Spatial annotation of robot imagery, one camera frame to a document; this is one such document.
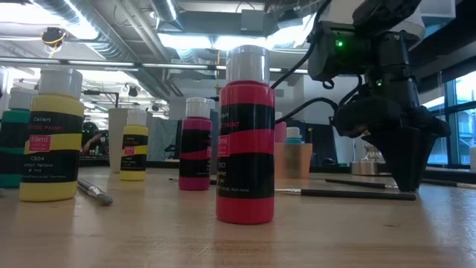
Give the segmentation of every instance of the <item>white bottle cap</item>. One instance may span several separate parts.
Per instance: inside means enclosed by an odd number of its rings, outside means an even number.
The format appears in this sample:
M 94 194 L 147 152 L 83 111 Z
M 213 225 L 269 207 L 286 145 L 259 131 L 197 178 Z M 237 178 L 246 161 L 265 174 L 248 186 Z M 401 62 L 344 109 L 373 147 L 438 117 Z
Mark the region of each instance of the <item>white bottle cap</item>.
M 44 68 L 39 79 L 39 94 L 55 94 L 81 98 L 83 75 L 68 68 Z
M 147 126 L 147 112 L 139 109 L 130 109 L 127 111 L 128 126 Z
M 286 128 L 286 138 L 302 138 L 299 127 Z
M 187 117 L 200 117 L 210 119 L 210 107 L 206 98 L 187 98 Z
M 13 87 L 10 90 L 9 109 L 30 109 L 31 99 L 38 95 L 38 91 L 32 89 L 24 89 L 22 87 Z
M 215 110 L 215 101 L 212 99 L 207 99 L 207 104 L 210 110 Z
M 226 57 L 226 83 L 256 81 L 269 84 L 269 51 L 258 45 L 241 45 Z

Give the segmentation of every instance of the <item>window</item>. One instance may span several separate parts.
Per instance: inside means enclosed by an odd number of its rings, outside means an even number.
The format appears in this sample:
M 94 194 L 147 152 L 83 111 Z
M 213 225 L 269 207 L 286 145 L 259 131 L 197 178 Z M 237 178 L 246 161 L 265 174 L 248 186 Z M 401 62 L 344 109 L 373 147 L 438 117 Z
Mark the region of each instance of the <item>window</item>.
M 451 129 L 450 137 L 436 140 L 428 163 L 469 168 L 469 149 L 476 146 L 476 71 L 445 83 L 444 92 L 423 104 Z

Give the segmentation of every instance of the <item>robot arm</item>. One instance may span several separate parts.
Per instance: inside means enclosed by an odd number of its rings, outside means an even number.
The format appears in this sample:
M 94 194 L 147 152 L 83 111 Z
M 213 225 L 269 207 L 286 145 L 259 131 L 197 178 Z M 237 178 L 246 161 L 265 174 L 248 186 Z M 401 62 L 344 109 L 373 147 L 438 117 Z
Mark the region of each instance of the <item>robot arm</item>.
M 451 134 L 446 122 L 419 104 L 408 58 L 419 36 L 390 31 L 420 2 L 365 0 L 353 11 L 352 24 L 321 20 L 308 65 L 311 78 L 323 82 L 340 74 L 365 76 L 366 83 L 340 102 L 332 123 L 339 135 L 370 133 L 363 139 L 381 151 L 401 191 L 419 187 L 435 140 Z

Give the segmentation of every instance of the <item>bottle label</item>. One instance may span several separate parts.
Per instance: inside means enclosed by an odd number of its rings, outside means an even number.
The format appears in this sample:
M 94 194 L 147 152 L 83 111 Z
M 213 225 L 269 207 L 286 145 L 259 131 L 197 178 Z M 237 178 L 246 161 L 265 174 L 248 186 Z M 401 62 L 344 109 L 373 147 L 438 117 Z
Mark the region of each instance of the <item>bottle label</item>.
M 123 155 L 120 158 L 120 169 L 122 171 L 146 170 L 148 139 L 149 137 L 146 135 L 124 135 Z
M 32 111 L 22 182 L 77 181 L 82 130 L 82 116 Z
M 203 178 L 210 176 L 210 130 L 187 130 L 181 133 L 180 177 Z
M 274 108 L 222 106 L 217 191 L 221 197 L 274 196 Z
M 0 130 L 0 174 L 20 174 L 28 124 L 4 122 Z
M 28 124 L 26 123 L 1 123 L 0 147 L 24 148 L 28 140 Z

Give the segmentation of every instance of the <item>teal paint bottle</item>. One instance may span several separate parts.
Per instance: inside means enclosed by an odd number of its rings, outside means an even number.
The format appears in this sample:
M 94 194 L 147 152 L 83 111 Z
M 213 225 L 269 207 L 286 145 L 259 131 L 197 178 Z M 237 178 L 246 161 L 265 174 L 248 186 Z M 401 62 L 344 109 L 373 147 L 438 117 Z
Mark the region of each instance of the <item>teal paint bottle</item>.
M 28 140 L 31 98 L 35 90 L 12 88 L 0 129 L 0 188 L 18 188 L 25 142 Z

